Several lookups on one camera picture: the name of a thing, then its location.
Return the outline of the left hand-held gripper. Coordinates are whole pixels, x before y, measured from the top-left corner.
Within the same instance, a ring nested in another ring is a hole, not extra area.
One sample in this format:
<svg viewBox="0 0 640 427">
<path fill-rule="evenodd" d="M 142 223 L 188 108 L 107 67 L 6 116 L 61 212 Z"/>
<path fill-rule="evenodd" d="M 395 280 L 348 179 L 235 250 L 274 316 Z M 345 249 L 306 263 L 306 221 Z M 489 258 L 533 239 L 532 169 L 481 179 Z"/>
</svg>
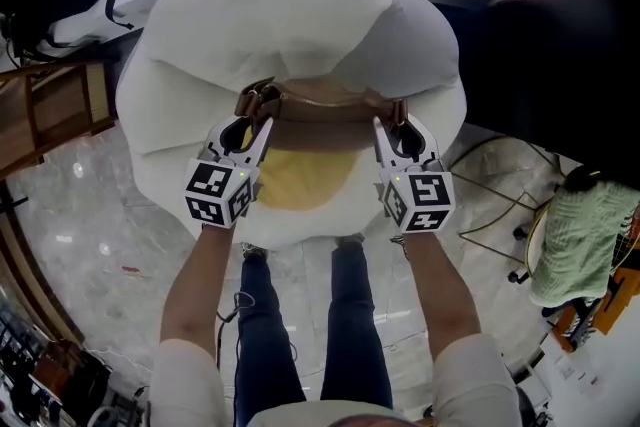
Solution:
<svg viewBox="0 0 640 427">
<path fill-rule="evenodd" d="M 269 147 L 273 118 L 267 117 L 244 138 L 249 117 L 230 116 L 209 132 L 203 149 L 187 166 L 184 197 L 193 220 L 231 228 L 244 216 L 260 190 L 259 166 Z"/>
</svg>

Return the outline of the brown wooden counter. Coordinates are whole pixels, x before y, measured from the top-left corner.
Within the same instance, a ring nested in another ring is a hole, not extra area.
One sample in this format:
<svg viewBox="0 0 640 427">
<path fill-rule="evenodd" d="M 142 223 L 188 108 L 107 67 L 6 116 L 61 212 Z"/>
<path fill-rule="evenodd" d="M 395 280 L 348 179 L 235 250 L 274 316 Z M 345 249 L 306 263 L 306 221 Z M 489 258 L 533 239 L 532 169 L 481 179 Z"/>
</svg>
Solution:
<svg viewBox="0 0 640 427">
<path fill-rule="evenodd" d="M 0 277 L 6 278 L 31 321 L 52 340 L 83 345 L 85 336 L 58 300 L 24 235 L 15 200 L 0 181 Z"/>
</svg>

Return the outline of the person's left shoe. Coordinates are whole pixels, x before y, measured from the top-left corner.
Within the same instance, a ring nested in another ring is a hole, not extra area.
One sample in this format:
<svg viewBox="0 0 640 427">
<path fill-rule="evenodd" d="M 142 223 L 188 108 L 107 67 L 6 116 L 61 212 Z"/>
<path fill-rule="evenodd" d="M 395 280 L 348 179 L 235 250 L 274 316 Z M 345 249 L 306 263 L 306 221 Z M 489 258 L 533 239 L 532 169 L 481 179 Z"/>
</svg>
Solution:
<svg viewBox="0 0 640 427">
<path fill-rule="evenodd" d="M 248 261 L 250 259 L 259 259 L 261 261 L 266 261 L 268 258 L 269 252 L 264 248 L 246 242 L 242 242 L 240 244 L 240 247 L 243 259 L 245 261 Z"/>
</svg>

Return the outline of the brown leather bag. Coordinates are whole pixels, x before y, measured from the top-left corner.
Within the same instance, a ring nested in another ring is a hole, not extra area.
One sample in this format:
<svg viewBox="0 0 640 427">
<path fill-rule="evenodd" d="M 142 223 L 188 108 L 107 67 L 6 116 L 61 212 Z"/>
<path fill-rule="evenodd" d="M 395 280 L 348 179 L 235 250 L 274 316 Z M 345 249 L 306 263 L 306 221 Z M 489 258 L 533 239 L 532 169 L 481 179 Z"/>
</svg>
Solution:
<svg viewBox="0 0 640 427">
<path fill-rule="evenodd" d="M 405 122 L 407 103 L 371 89 L 352 92 L 330 79 L 270 78 L 241 91 L 235 114 L 254 129 L 272 119 L 269 146 L 276 150 L 355 152 L 374 144 L 375 118 L 391 127 Z"/>
</svg>

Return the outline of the black cabinet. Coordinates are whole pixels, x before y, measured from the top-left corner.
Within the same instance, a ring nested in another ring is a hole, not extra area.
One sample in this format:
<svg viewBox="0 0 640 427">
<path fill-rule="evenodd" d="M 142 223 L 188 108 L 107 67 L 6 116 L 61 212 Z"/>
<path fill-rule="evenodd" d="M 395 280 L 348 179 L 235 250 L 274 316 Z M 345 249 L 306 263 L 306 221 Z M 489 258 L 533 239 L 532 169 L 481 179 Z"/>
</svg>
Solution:
<svg viewBox="0 0 640 427">
<path fill-rule="evenodd" d="M 640 0 L 438 8 L 458 41 L 468 123 L 640 191 Z"/>
</svg>

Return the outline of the wooden side table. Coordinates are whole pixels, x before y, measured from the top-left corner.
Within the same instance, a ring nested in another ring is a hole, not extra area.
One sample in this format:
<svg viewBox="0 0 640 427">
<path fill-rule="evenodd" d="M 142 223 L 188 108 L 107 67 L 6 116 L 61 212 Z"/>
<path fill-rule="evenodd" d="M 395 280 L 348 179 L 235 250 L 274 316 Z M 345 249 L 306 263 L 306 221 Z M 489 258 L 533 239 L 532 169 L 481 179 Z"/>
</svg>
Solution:
<svg viewBox="0 0 640 427">
<path fill-rule="evenodd" d="M 106 61 L 0 73 L 0 181 L 69 141 L 112 128 L 113 86 Z"/>
</svg>

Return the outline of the white storage boxes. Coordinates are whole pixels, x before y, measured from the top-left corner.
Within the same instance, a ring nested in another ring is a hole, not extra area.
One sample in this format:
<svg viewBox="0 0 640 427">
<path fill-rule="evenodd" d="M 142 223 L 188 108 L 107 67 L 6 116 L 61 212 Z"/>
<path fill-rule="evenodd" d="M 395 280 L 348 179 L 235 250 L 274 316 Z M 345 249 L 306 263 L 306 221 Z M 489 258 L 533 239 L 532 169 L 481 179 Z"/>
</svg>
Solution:
<svg viewBox="0 0 640 427">
<path fill-rule="evenodd" d="M 630 427 L 640 416 L 640 326 L 596 332 L 573 353 L 551 335 L 519 387 L 550 427 Z"/>
</svg>

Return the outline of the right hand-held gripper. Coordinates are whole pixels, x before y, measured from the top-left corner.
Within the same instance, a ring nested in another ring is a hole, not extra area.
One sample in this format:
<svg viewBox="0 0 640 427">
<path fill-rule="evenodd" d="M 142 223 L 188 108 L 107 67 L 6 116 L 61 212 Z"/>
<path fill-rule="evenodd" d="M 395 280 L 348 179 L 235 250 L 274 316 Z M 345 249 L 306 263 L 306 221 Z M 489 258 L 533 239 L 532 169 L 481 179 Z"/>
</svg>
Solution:
<svg viewBox="0 0 640 427">
<path fill-rule="evenodd" d="M 399 129 L 374 118 L 373 129 L 385 215 L 401 233 L 438 232 L 455 210 L 455 192 L 435 137 L 412 114 Z"/>
</svg>

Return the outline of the white egg-shaped beanbag chair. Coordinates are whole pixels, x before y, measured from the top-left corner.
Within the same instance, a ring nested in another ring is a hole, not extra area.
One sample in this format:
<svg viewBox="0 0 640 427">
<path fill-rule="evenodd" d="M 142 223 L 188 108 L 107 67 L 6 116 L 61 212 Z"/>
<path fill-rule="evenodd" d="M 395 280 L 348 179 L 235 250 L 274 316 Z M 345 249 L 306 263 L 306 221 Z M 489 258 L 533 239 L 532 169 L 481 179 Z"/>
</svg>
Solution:
<svg viewBox="0 0 640 427">
<path fill-rule="evenodd" d="M 239 95 L 265 79 L 330 79 L 404 99 L 439 160 L 466 115 L 459 48 L 428 0 L 157 0 L 122 72 L 116 108 L 138 189 L 193 235 L 187 166 Z M 374 144 L 312 153 L 268 147 L 260 190 L 229 228 L 267 249 L 363 230 L 378 214 Z"/>
</svg>

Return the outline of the person's leg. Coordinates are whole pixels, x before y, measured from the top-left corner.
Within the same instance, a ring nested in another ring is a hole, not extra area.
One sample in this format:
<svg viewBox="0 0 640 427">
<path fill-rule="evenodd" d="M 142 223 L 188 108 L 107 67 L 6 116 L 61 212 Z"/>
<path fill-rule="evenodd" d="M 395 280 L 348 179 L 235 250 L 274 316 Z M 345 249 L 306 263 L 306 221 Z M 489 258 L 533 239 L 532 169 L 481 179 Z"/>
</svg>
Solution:
<svg viewBox="0 0 640 427">
<path fill-rule="evenodd" d="M 363 244 L 331 253 L 331 303 L 323 400 L 393 407 Z"/>
<path fill-rule="evenodd" d="M 256 414 L 306 397 L 267 260 L 244 260 L 238 305 L 235 409 L 238 427 L 247 427 Z"/>
</svg>

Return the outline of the person's left leg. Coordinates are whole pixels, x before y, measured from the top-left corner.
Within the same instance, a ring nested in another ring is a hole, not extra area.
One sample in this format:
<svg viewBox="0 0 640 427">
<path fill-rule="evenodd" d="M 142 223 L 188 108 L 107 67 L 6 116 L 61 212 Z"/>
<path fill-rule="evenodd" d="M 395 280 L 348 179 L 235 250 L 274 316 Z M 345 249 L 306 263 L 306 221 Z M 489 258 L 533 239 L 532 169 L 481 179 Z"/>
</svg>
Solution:
<svg viewBox="0 0 640 427">
<path fill-rule="evenodd" d="M 235 409 L 238 427 L 247 427 L 256 414 L 306 397 L 267 260 L 244 260 L 238 305 Z"/>
</svg>

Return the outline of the green knitted blanket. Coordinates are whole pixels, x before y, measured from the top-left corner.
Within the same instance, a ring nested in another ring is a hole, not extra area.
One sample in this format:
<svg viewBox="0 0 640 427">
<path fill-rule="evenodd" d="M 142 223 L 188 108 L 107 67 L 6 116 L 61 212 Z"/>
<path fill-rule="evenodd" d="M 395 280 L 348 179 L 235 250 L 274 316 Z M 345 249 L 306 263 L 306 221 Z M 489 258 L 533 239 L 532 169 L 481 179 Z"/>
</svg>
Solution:
<svg viewBox="0 0 640 427">
<path fill-rule="evenodd" d="M 530 298 L 543 308 L 604 297 L 623 222 L 640 204 L 640 191 L 599 181 L 586 191 L 561 187 L 547 209 L 542 253 Z"/>
</svg>

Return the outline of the person's left forearm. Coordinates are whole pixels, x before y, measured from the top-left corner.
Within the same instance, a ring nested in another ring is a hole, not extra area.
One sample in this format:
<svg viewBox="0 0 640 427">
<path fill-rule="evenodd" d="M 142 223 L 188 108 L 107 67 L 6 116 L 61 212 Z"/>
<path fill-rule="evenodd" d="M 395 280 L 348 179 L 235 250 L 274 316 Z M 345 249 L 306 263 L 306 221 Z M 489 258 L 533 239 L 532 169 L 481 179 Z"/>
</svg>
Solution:
<svg viewBox="0 0 640 427">
<path fill-rule="evenodd" d="M 179 339 L 215 355 L 217 309 L 233 236 L 233 229 L 202 230 L 165 301 L 161 342 Z"/>
</svg>

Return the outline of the orange couch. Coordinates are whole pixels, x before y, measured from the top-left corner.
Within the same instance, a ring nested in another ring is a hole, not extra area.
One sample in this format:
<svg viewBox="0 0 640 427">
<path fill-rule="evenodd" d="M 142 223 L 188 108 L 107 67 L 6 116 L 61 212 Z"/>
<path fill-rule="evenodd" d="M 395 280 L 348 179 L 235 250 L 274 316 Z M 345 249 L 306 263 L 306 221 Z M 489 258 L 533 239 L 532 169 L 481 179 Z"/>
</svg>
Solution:
<svg viewBox="0 0 640 427">
<path fill-rule="evenodd" d="M 595 331 L 592 334 L 598 332 L 607 335 L 636 296 L 640 296 L 640 269 L 619 267 L 609 278 L 607 292 L 601 298 L 601 307 L 593 320 Z M 551 326 L 551 334 L 566 353 L 569 353 L 566 351 L 568 343 L 563 334 L 569 327 L 572 316 L 570 307 L 571 301 L 560 310 L 560 316 Z"/>
</svg>

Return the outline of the black and white striped cloth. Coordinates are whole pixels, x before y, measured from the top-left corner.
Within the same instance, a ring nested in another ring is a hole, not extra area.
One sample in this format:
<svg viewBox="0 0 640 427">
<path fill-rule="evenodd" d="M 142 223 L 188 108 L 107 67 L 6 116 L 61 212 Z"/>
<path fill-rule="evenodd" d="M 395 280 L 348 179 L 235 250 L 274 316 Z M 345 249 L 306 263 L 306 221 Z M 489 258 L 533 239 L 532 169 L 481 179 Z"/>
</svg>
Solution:
<svg viewBox="0 0 640 427">
<path fill-rule="evenodd" d="M 575 352 L 586 343 L 590 335 L 595 331 L 592 324 L 601 304 L 601 298 L 574 299 L 571 301 L 570 313 L 572 316 L 569 327 L 563 334 L 565 341 L 568 343 L 567 352 Z"/>
</svg>

